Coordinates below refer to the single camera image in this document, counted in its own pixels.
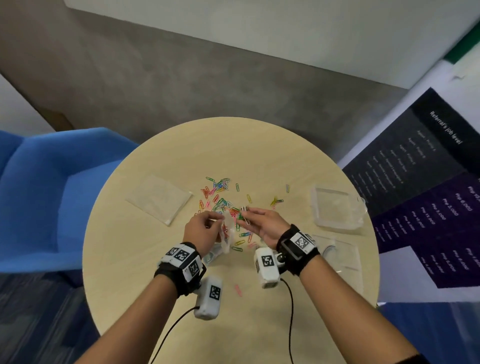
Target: black wrist strap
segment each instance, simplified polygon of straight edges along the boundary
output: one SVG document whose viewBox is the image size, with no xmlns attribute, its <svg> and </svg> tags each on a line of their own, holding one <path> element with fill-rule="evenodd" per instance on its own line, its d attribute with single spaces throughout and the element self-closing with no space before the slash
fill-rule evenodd
<svg viewBox="0 0 480 364">
<path fill-rule="evenodd" d="M 154 277 L 162 274 L 172 280 L 178 297 L 189 295 L 200 288 L 200 281 L 206 272 L 195 245 L 189 242 L 175 245 L 158 264 Z"/>
<path fill-rule="evenodd" d="M 278 239 L 276 250 L 284 255 L 285 268 L 296 276 L 300 275 L 308 262 L 320 255 L 310 235 L 302 233 L 293 224 Z"/>
</svg>

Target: blue chair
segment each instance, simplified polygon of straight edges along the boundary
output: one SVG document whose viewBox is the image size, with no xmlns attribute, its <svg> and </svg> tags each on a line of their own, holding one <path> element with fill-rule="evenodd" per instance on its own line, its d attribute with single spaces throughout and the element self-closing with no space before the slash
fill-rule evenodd
<svg viewBox="0 0 480 364">
<path fill-rule="evenodd" d="M 0 131 L 0 272 L 81 269 L 96 197 L 137 146 L 105 128 Z"/>
</svg>

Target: round wooden table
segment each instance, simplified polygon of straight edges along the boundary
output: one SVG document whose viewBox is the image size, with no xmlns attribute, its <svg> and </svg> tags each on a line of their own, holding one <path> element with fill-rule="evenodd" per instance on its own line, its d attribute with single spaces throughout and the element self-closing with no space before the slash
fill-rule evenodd
<svg viewBox="0 0 480 364">
<path fill-rule="evenodd" d="M 170 227 L 125 200 L 152 174 L 194 193 Z M 319 228 L 312 220 L 309 201 L 314 184 L 356 194 L 341 169 L 317 147 L 281 127 L 251 119 L 209 118 L 177 125 L 149 139 L 117 167 L 101 190 L 90 215 L 83 251 L 85 293 L 100 333 L 140 294 L 168 249 L 181 242 L 185 223 L 198 211 L 199 200 L 204 200 L 200 189 L 211 186 L 206 177 L 217 181 L 231 178 L 229 190 L 220 194 L 235 206 L 269 208 L 278 196 L 285 201 L 276 210 L 302 231 L 336 236 L 357 245 L 363 296 L 376 303 L 380 269 L 370 219 L 366 216 L 363 228 L 351 234 Z M 286 184 L 290 185 L 288 194 Z M 165 341 L 156 362 L 290 363 L 290 296 L 283 283 L 262 290 L 253 250 L 221 255 L 208 274 L 223 279 L 218 318 L 202 321 L 187 315 Z M 295 303 L 294 361 L 344 363 L 299 279 L 288 272 L 283 276 Z M 195 300 L 194 294 L 178 299 L 163 335 Z"/>
</svg>

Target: green strip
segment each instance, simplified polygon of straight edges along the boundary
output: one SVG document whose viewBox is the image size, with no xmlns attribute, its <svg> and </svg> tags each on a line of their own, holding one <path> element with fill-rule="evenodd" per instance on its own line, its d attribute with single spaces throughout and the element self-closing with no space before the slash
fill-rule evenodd
<svg viewBox="0 0 480 364">
<path fill-rule="evenodd" d="M 476 46 L 478 42 L 480 42 L 480 22 L 447 53 L 444 59 L 455 64 Z"/>
</svg>

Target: forearm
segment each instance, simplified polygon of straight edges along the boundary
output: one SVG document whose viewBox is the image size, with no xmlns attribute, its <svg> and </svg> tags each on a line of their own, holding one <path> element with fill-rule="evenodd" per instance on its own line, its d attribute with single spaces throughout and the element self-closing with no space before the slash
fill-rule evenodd
<svg viewBox="0 0 480 364">
<path fill-rule="evenodd" d="M 335 344 L 349 364 L 394 364 L 418 351 L 321 257 L 300 280 Z"/>
<path fill-rule="evenodd" d="M 174 283 L 156 276 L 77 364 L 145 364 L 177 300 Z"/>
</svg>

